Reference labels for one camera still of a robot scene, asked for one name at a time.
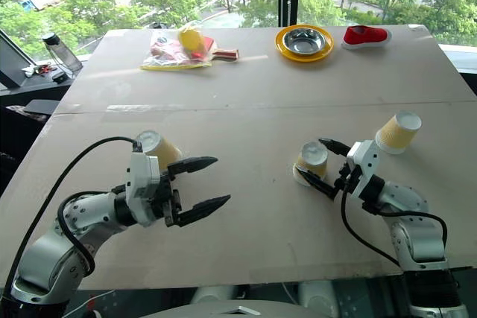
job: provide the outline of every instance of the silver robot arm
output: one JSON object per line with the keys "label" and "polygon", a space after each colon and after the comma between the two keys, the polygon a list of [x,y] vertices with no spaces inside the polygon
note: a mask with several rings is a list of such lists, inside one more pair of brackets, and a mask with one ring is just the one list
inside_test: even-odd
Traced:
{"label": "silver robot arm", "polygon": [[177,174],[199,171],[216,161],[213,157],[184,159],[160,173],[157,157],[132,152],[124,185],[108,193],[79,193],[61,204],[50,229],[22,256],[11,299],[2,300],[0,313],[61,317],[81,280],[94,270],[96,252],[112,235],[135,223],[147,227],[164,217],[166,226],[185,226],[213,213],[230,195],[180,213],[179,192],[171,188],[171,181]]}
{"label": "silver robot arm", "polygon": [[320,142],[333,153],[346,156],[341,177],[331,186],[309,171],[299,172],[311,186],[332,199],[339,190],[349,191],[352,199],[363,200],[364,210],[384,218],[404,271],[411,315],[467,318],[445,255],[447,232],[443,220],[429,214],[427,201],[415,190],[374,174],[379,164],[379,149],[374,141],[358,141],[352,147],[331,139]]}

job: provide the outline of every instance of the metal bowl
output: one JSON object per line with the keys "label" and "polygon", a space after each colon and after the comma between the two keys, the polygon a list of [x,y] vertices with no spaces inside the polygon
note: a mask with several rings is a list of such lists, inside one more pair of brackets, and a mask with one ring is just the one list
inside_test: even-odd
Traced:
{"label": "metal bowl", "polygon": [[297,55],[313,55],[324,49],[325,36],[315,29],[295,28],[283,37],[283,46]]}

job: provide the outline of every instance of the yellow paper cup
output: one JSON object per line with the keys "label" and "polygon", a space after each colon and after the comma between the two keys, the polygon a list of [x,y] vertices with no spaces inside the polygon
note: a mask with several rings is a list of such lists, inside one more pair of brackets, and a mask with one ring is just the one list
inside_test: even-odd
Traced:
{"label": "yellow paper cup", "polygon": [[328,150],[318,141],[311,141],[302,146],[300,155],[293,165],[293,177],[303,185],[309,186],[307,181],[297,171],[297,167],[311,171],[321,179],[326,176],[326,161]]}
{"label": "yellow paper cup", "polygon": [[172,143],[159,133],[146,130],[136,138],[142,144],[142,151],[149,156],[156,156],[159,160],[159,169],[164,171],[167,166],[182,158],[182,153]]}
{"label": "yellow paper cup", "polygon": [[411,143],[423,122],[415,113],[399,111],[376,133],[376,143],[389,154],[400,154]]}

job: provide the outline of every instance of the water bottle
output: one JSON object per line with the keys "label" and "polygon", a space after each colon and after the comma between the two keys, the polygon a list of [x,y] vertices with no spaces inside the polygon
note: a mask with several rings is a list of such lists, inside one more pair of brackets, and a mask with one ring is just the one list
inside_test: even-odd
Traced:
{"label": "water bottle", "polygon": [[48,50],[54,52],[63,64],[70,69],[73,73],[80,71],[83,68],[83,64],[73,54],[73,52],[65,45],[63,41],[55,33],[47,33],[42,37],[43,42]]}

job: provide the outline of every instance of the beige tabletop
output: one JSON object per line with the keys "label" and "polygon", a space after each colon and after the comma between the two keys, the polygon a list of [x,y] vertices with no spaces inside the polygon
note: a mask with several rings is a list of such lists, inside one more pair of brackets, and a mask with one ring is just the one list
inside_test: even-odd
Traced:
{"label": "beige tabletop", "polygon": [[205,29],[237,63],[194,71],[143,71],[152,31],[110,31],[57,113],[401,104],[475,99],[424,27],[389,26],[385,48],[348,51],[345,27],[326,28],[335,49],[316,63],[295,63],[275,49],[278,28]]}

